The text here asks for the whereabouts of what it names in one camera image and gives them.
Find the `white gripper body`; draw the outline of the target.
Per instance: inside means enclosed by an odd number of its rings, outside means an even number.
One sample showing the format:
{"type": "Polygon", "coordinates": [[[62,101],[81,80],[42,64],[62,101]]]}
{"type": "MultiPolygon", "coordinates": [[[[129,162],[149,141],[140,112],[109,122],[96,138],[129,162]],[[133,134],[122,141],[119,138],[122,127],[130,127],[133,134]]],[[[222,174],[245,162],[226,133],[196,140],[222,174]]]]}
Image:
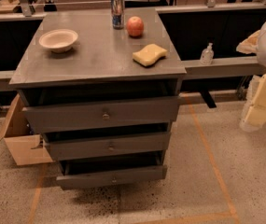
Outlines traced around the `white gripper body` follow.
{"type": "Polygon", "coordinates": [[[243,54],[256,54],[257,53],[257,44],[259,40],[259,30],[250,35],[247,39],[242,41],[237,47],[236,50],[243,54]]]}

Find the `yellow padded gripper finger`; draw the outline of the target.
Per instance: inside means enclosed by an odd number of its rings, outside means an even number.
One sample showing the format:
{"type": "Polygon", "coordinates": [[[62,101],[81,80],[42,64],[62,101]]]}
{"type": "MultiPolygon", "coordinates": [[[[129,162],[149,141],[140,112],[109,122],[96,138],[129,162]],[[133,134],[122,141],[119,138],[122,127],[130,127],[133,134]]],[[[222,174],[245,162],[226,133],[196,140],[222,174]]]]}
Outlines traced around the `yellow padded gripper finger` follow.
{"type": "Polygon", "coordinates": [[[240,127],[245,132],[259,130],[266,123],[266,74],[249,82],[240,127]]]}

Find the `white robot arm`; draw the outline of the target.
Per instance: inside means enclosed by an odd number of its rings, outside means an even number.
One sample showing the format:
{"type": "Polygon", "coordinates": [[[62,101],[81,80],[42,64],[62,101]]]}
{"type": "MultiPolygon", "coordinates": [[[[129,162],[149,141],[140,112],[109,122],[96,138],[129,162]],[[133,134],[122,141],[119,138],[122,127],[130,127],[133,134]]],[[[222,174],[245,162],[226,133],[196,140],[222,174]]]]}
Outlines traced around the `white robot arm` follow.
{"type": "MultiPolygon", "coordinates": [[[[266,22],[258,31],[241,42],[236,50],[244,54],[255,53],[258,63],[266,67],[266,22]]],[[[266,73],[262,77],[253,76],[249,82],[240,127],[246,132],[254,132],[265,123],[266,73]]]]}

